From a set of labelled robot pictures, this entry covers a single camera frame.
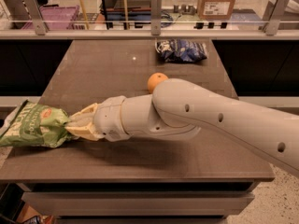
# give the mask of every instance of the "plastic bag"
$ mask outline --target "plastic bag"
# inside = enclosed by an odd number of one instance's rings
[[[207,58],[205,43],[172,39],[157,42],[156,49],[167,63],[196,63]]]
[[[64,128],[68,121],[62,109],[25,101],[0,129],[0,147],[58,147],[73,137]]]

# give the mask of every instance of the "metal bracket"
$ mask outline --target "metal bracket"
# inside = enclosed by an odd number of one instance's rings
[[[263,31],[267,35],[275,35],[278,32],[280,20],[284,14],[284,10],[287,7],[290,0],[277,0],[269,22],[263,27]]]
[[[151,0],[151,34],[161,34],[162,0]]]
[[[24,0],[29,11],[35,31],[37,35],[45,35],[49,30],[46,23],[43,21],[42,15],[38,8],[36,0]]]

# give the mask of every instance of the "yellow stick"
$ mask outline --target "yellow stick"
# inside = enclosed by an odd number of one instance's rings
[[[83,12],[84,20],[85,20],[85,23],[86,23],[86,28],[87,28],[87,30],[89,30],[90,29],[90,25],[88,23],[88,19],[87,19],[87,15],[86,15],[84,1],[83,0],[79,0],[79,1],[80,1],[80,4],[81,4],[81,7],[82,7],[82,12]]]
[[[124,3],[124,16],[125,16],[126,28],[129,29],[128,0],[123,0],[123,3]]]

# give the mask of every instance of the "orange object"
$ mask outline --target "orange object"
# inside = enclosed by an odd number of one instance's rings
[[[163,73],[154,73],[149,77],[148,80],[148,90],[149,93],[153,93],[155,87],[162,81],[168,79],[168,76]]]

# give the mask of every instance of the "brown tabletop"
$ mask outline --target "brown tabletop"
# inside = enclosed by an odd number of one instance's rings
[[[237,98],[211,40],[207,60],[164,63],[154,40],[75,40],[41,99],[69,114],[112,96],[148,94],[147,80],[163,72]],[[273,179],[268,162],[214,131],[184,142],[78,140],[56,149],[14,148],[0,180],[19,183],[194,182]]]

